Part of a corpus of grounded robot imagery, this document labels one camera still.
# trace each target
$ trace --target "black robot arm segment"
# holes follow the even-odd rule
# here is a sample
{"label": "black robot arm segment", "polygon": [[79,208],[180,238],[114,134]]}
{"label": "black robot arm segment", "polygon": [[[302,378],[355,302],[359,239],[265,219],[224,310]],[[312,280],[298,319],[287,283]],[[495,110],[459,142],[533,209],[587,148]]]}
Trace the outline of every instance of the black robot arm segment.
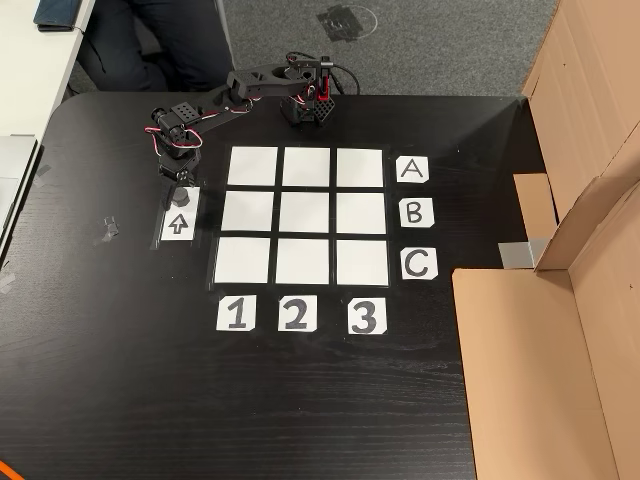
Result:
{"label": "black robot arm segment", "polygon": [[195,185],[200,162],[202,134],[247,114],[262,97],[282,97],[280,109],[290,124],[315,122],[324,125],[334,109],[329,89],[333,63],[329,57],[296,59],[286,64],[264,65],[229,74],[227,85],[205,93],[192,102],[152,113],[153,135],[159,157],[159,173],[167,186],[162,203],[169,208],[176,186]]}

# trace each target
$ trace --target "person's leg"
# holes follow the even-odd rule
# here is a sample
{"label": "person's leg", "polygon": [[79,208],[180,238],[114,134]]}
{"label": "person's leg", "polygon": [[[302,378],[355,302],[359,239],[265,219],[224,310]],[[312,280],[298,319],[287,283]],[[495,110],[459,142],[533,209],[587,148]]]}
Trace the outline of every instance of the person's leg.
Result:
{"label": "person's leg", "polygon": [[78,61],[99,90],[166,91],[160,68],[142,60],[133,25],[127,1],[96,0]]}
{"label": "person's leg", "polygon": [[131,0],[191,90],[223,85],[231,53],[214,0]]}

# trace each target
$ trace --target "up arrow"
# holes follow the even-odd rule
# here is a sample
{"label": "up arrow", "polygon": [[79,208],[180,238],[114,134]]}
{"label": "up arrow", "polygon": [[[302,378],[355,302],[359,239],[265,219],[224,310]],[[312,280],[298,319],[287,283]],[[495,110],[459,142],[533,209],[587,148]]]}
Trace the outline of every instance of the up arrow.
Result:
{"label": "up arrow", "polygon": [[184,219],[182,214],[178,215],[176,219],[169,224],[170,227],[173,227],[173,234],[180,235],[183,228],[189,228],[187,221]]}

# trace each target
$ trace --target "gray carpet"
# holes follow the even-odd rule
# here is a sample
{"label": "gray carpet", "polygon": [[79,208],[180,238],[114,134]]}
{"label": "gray carpet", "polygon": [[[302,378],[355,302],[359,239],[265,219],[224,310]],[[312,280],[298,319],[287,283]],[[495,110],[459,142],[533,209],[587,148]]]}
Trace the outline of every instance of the gray carpet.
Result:
{"label": "gray carpet", "polygon": [[[367,94],[514,95],[556,0],[353,0],[376,30],[331,42],[317,15],[337,0],[224,0],[237,67],[326,54]],[[366,35],[375,19],[351,7]]]}

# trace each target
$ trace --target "tic-tac-toe grid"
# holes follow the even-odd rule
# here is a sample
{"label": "tic-tac-toe grid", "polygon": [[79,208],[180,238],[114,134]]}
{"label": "tic-tac-toe grid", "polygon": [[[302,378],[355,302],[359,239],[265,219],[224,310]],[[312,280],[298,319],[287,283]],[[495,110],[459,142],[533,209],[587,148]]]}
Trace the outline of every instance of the tic-tac-toe grid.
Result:
{"label": "tic-tac-toe grid", "polygon": [[233,147],[212,284],[388,286],[381,150]]}

